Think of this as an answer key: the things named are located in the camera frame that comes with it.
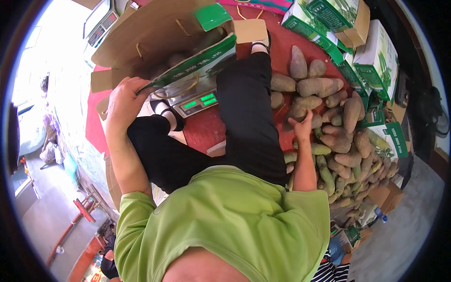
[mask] striped shirt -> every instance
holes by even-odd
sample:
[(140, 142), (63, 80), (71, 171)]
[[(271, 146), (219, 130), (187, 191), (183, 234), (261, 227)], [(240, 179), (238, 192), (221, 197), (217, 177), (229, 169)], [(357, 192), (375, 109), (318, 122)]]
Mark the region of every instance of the striped shirt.
[(346, 282), (350, 264), (335, 266), (331, 262), (331, 252), (327, 248), (324, 259), (312, 278), (312, 282)]

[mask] green t-shirt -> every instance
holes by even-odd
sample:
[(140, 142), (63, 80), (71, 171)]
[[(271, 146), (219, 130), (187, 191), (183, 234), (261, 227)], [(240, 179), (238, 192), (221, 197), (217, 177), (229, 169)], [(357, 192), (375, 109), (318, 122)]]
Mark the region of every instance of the green t-shirt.
[(309, 282), (330, 235), (327, 194), (285, 192), (233, 166), (210, 167), (156, 207), (122, 196), (115, 263), (127, 282), (161, 281), (189, 247), (203, 247), (252, 282)]

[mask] water bottle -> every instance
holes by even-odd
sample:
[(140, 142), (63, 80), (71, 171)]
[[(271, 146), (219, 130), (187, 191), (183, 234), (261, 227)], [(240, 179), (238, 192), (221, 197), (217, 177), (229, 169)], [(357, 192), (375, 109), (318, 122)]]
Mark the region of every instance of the water bottle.
[(379, 207), (376, 207), (374, 210), (374, 213), (377, 215), (378, 218), (382, 219), (383, 223), (386, 223), (388, 218), (386, 215), (384, 215)]

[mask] concrete floor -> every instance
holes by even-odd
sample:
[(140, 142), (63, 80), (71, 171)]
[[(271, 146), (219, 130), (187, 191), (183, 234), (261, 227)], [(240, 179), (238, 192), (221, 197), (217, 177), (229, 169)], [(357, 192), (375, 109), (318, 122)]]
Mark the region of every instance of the concrete floor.
[[(25, 213), (22, 224), (38, 256), (45, 262), (55, 243), (78, 214), (72, 201), (76, 198), (81, 201), (84, 195), (77, 192), (77, 186), (65, 173), (63, 165), (54, 164), (40, 170), (44, 162), (39, 158), (39, 151), (25, 158), (39, 199)], [(100, 209), (91, 214), (96, 222), (82, 218), (66, 237), (62, 245), (64, 253), (57, 254), (51, 265), (50, 271), (58, 281), (67, 280), (75, 262), (107, 218)]]
[(415, 156), (403, 199), (387, 223), (378, 220), (373, 235), (353, 253), (348, 281), (399, 281), (429, 234), (443, 188), (440, 177)]

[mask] green digital display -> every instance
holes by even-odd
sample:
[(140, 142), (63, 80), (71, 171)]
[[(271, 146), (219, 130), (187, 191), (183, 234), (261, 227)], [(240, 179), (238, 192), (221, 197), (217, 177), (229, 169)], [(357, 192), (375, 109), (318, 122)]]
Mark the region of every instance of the green digital display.
[(208, 101), (204, 102), (203, 104), (206, 105), (206, 106), (208, 106), (208, 105), (210, 105), (210, 104), (213, 104), (214, 102), (216, 102), (216, 98), (211, 99), (211, 100), (208, 100)]
[(196, 101), (192, 101), (191, 103), (186, 104), (185, 106), (183, 106), (185, 109), (188, 109), (189, 107), (192, 107), (194, 105), (196, 105), (197, 102)]
[(203, 102), (203, 101), (205, 101), (205, 100), (208, 100), (208, 99), (211, 99), (211, 98), (213, 98), (215, 95), (213, 95), (213, 93), (211, 93), (211, 94), (208, 94), (208, 95), (206, 95), (206, 96), (203, 96), (202, 98), (200, 98), (200, 100)]

